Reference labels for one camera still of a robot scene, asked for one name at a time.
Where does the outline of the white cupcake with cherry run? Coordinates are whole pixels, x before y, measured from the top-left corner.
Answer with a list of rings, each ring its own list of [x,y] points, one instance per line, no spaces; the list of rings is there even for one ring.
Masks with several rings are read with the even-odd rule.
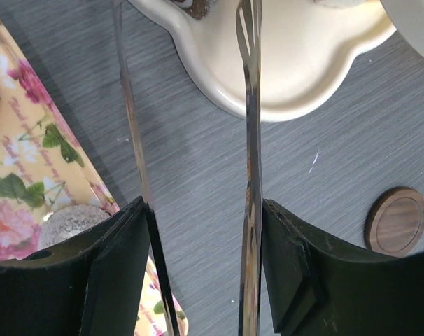
[[[37,249],[43,250],[68,240],[110,218],[96,206],[79,204],[66,206],[52,213],[41,225]]]

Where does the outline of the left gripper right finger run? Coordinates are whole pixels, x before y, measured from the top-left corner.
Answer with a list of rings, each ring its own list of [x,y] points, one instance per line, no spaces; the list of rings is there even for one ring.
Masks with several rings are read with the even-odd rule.
[[[424,251],[368,251],[266,199],[262,261],[278,335],[424,335]]]

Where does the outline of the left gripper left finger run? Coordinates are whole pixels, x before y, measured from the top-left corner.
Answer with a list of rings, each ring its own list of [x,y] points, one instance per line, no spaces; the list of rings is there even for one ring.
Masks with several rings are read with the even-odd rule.
[[[149,252],[167,329],[178,335],[155,214],[142,198],[62,243],[0,262],[0,335],[132,335]]]

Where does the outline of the metal tongs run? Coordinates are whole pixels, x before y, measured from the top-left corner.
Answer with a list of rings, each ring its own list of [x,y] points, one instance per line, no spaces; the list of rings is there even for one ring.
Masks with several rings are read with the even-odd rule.
[[[115,44],[120,65],[120,81],[125,98],[127,119],[131,132],[136,167],[139,173],[143,201],[146,205],[150,245],[153,250],[160,284],[162,308],[167,332],[179,335],[180,328],[174,308],[167,266],[155,217],[146,168],[143,143],[136,118],[136,106],[129,77],[127,57],[123,46],[122,2],[112,1]],[[258,335],[260,330],[260,281],[262,273],[262,165],[260,72],[262,27],[261,1],[240,1],[236,10],[236,37],[243,62],[246,84],[246,147],[247,187],[243,222],[241,275],[239,289],[239,335]]]

